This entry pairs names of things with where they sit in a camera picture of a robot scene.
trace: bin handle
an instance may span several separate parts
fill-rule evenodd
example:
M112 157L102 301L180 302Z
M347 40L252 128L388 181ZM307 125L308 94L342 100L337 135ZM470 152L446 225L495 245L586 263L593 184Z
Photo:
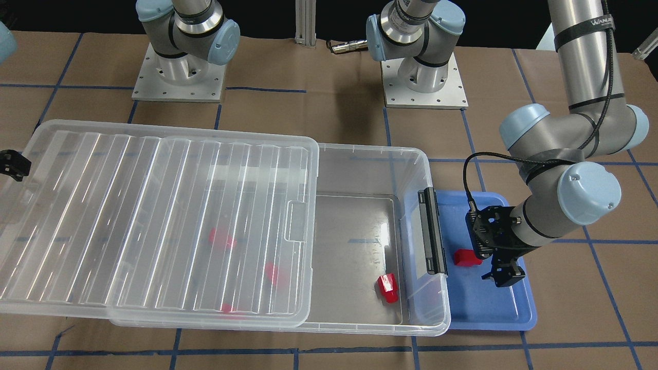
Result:
M434 188L429 187L419 191L418 202L420 203L420 223L422 224L427 273L447 275L445 251L441 243L441 228L439 227L439 207L436 204Z

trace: black latch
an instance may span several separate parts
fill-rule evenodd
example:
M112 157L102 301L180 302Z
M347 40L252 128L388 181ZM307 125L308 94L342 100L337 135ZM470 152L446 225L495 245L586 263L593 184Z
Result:
M11 176L16 181L23 181L30 174L32 162L15 150L0 151L0 173Z
M420 203L420 220L422 223L422 239L425 244L425 264L430 275L447 274L445 252L441 244L441 229L439 228L439 207L436 204L434 188L418 192Z

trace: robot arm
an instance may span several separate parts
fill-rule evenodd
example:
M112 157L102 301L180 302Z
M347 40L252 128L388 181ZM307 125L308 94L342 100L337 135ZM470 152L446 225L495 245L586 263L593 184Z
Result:
M0 22L0 63L16 51L16 39L9 29Z
M138 0L136 9L160 77L172 85L193 84L207 63L225 65L236 53L240 27L217 0Z
M465 22L464 12L448 0L393 0L367 20L368 50L375 61L404 58L400 79L413 91L434 93L447 80Z
M477 210L467 224L476 255L492 256L496 286L524 277L518 257L596 222L621 200L619 182L586 158L630 149L649 121L627 105L612 37L612 17L599 0L549 0L570 114L553 117L539 104L512 112L500 127L532 195L516 207Z

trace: transparent lid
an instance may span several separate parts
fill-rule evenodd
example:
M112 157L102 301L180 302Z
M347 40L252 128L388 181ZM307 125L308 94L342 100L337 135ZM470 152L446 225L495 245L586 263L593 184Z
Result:
M0 178L0 311L294 327L311 302L318 144L52 120Z

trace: grid of blue tape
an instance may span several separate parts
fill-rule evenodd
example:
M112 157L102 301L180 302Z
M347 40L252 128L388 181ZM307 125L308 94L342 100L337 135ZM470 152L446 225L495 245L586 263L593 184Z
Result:
M39 121L36 125L38 127L42 122L48 108L50 108L55 94L59 89L103 89L103 90L132 90L131 86L67 86L62 85L64 76L75 56L75 53L80 45L82 37L84 34L80 34L71 54L64 66L64 70L60 75L57 83L55 85L39 85L39 84L0 84L0 87L17 87L17 88L53 88L53 93L51 94L46 106L43 109L43 112L39 118ZM523 68L517 57L517 53L514 49L511 50L515 58L519 72L522 76L526 89L528 90L528 95L530 100L535 103L532 90L530 89L530 84L526 79ZM287 89L267 89L267 88L251 88L245 86L236 86L228 87L227 90L251 90L251 91L260 91L260 92L286 92L286 93L306 93L306 90L287 90ZM130 111L130 116L127 123L132 123L135 112L138 108L138 102L133 103L132 109ZM220 116L222 112L222 105L219 105L217 108L217 114L215 119L215 130L219 129ZM464 109L461 110L462 118L464 121L464 128L468 137L468 143L470 145L471 151L474 153L476 151L475 144L473 142L472 134L468 125L467 114ZM384 124L386 126L386 141L387 145L392 145L390 124L388 120L388 113L386 108L383 109L384 115ZM651 194L653 201L658 206L658 200L656 199L655 193L651 189L649 182L646 180L642 172L642 167L654 167L658 166L658 163L654 162L637 162L632 152L628 150L631 162L598 162L602 165L622 165L622 166L635 166L640 177L642 178L643 183L645 184L647 190ZM444 158L431 158L430 162L447 162L447 163L463 163L464 159L444 159ZM513 163L512 161L507 161L504 159L475 159L474 163L476 165L476 170L478 173L478 178L480 180L480 185L482 191L486 191L484 184L484 177L482 176L482 169L480 168L480 163ZM170 360L170 370L176 368L176 360L178 356L193 356L193 355L239 355L239 354L291 354L293 356L293 369L299 369L299 355L300 354L346 354L346 353L380 353L380 352L411 352L414 358L414 366L416 370L420 370L420 360L418 354L420 352L435 352L435 351L498 351L498 350L523 350L526 356L528 369L533 370L532 358L530 357L530 350L539 350L539 349L557 349L557 348L629 348L631 351L636 367L638 370L642 370L642 364L638 358L638 355L635 351L637 347L658 347L658 341L633 341L628 333L624 320L621 313L617 307L615 297L608 285L605 272L603 267L599 262L599 258L596 254L596 249L594 244L658 244L658 240L600 240L590 238L589 232L586 227L583 228L586 238L585 239L560 239L556 240L557 243L582 243L588 244L594 260L596 262L598 271L601 275L601 279L606 288L610 302L615 309L617 319L619 320L619 325L622 328L626 341L624 342L579 342L579 343L533 343L530 344L526 340L525 332L519 332L521 344L488 344L488 345L478 345L478 346L419 346L417 344L417 338L415 336L411 337L411 346L392 346L392 347L356 347L356 348L314 348L310 350L300 350L299 348L263 348L263 349L245 349L245 348L228 348L228 349L203 349L203 350L180 350L180 339L182 335L182 329L176 330L176 336L174 337L174 345L171 350L144 350L144 351L125 351L125 352L113 352L113 351L81 351L81 350L59 350L59 342L62 335L70 328L60 332L56 335L53 341L53 347L50 351L0 351L0 357L24 357L24 356L39 356L39 357L48 357L46 370L50 370L53 364L53 360L58 356L171 356Z

